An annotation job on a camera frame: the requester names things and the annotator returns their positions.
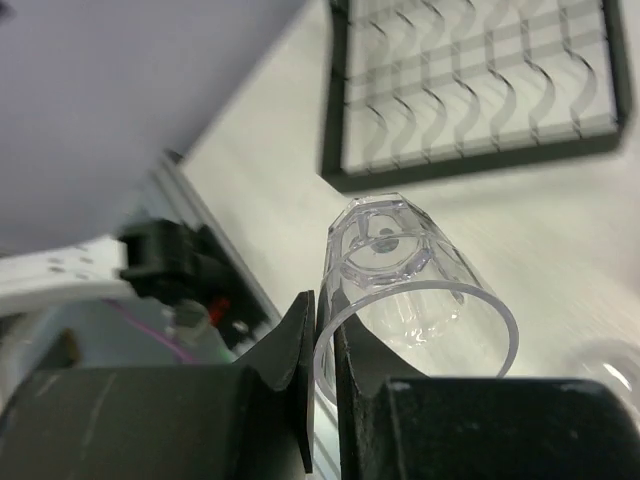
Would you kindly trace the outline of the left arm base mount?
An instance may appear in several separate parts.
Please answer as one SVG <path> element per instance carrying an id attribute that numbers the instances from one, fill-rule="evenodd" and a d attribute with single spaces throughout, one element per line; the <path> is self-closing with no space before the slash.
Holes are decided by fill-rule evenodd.
<path id="1" fill-rule="evenodd" d="M 199 245 L 196 231 L 183 223 L 156 219 L 124 229 L 118 240 L 127 257 L 120 278 L 137 296 L 153 298 L 173 310 L 173 325 L 182 342 L 194 344 L 212 330 L 221 335 L 210 302 L 215 294 L 236 290 L 234 271 Z"/>

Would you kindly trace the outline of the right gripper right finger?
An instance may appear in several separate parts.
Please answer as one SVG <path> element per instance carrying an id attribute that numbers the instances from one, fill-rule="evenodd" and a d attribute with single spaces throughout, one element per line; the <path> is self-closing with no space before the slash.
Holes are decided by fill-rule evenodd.
<path id="1" fill-rule="evenodd" d="M 592 380 L 421 375 L 355 313 L 337 329 L 345 479 L 635 479 L 639 433 Z"/>

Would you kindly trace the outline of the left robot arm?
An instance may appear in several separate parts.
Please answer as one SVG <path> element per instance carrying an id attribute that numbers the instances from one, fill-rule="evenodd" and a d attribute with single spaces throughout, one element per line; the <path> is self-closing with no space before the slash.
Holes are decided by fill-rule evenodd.
<path id="1" fill-rule="evenodd" d="M 1 315 L 133 297 L 133 287 L 120 278 L 126 266 L 124 244 L 109 235 L 65 248 L 3 257 Z"/>

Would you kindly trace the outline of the clear faceted glass tumbler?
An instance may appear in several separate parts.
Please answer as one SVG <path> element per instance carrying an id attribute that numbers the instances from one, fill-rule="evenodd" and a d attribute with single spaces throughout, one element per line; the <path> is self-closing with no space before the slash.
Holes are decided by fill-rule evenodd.
<path id="1" fill-rule="evenodd" d="M 580 347 L 568 371 L 607 386 L 624 402 L 639 408 L 639 346 L 623 340 L 600 340 Z"/>

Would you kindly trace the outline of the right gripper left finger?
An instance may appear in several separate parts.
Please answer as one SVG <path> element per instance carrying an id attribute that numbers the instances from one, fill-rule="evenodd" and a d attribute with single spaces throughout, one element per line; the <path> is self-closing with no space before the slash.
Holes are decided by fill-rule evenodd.
<path id="1" fill-rule="evenodd" d="M 1 417 L 5 479 L 302 479 L 315 298 L 230 364 L 39 370 Z"/>

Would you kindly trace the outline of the clear glass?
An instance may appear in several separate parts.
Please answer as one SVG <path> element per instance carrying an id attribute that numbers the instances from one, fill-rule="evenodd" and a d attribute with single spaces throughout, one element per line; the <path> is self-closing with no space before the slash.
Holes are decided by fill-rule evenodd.
<path id="1" fill-rule="evenodd" d="M 398 193 L 353 199 L 329 226 L 314 374 L 337 401 L 337 333 L 363 327 L 427 376 L 502 378 L 511 310 L 431 217 Z"/>

